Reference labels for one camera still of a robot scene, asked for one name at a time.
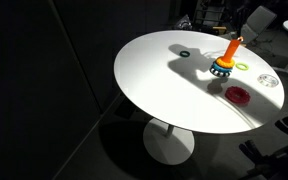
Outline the black and purple equipment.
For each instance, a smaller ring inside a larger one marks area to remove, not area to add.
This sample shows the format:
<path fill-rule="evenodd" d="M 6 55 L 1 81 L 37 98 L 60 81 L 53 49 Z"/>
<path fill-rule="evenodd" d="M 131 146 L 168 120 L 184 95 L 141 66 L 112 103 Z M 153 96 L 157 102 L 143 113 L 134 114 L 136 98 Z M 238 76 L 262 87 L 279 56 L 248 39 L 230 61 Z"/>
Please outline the black and purple equipment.
<path fill-rule="evenodd" d="M 288 116 L 276 121 L 275 126 L 288 135 Z M 266 180 L 288 180 L 288 145 L 271 155 L 262 155 L 252 140 L 240 144 L 239 149 L 253 162 L 254 168 L 238 180 L 250 180 L 256 176 L 263 176 Z"/>

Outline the white round pedestal table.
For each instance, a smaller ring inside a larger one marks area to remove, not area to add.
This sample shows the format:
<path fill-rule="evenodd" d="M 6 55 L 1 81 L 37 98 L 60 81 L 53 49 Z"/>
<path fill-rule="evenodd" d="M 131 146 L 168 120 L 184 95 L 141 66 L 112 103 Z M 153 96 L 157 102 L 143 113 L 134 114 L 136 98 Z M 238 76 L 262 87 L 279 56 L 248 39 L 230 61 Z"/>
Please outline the white round pedestal table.
<path fill-rule="evenodd" d="M 185 162 L 195 132 L 232 134 L 259 128 L 280 113 L 284 88 L 261 57 L 240 46 L 227 78 L 211 74 L 229 41 L 192 31 L 159 31 L 128 42 L 114 62 L 125 96 L 153 117 L 144 128 L 148 153 L 167 165 Z"/>

